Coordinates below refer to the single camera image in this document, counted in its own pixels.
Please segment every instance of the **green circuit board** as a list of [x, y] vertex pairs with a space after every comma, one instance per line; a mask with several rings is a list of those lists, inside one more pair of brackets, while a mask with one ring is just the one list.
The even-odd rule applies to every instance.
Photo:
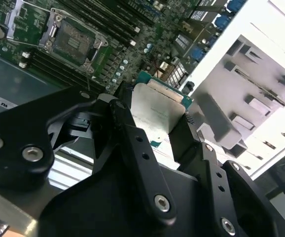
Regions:
[[[153, 0], [0, 0], [0, 56], [60, 87], [98, 84], [113, 93], [170, 58], [178, 22], [199, 0], [164, 2], [158, 9]], [[58, 14], [48, 47], [41, 42]]]

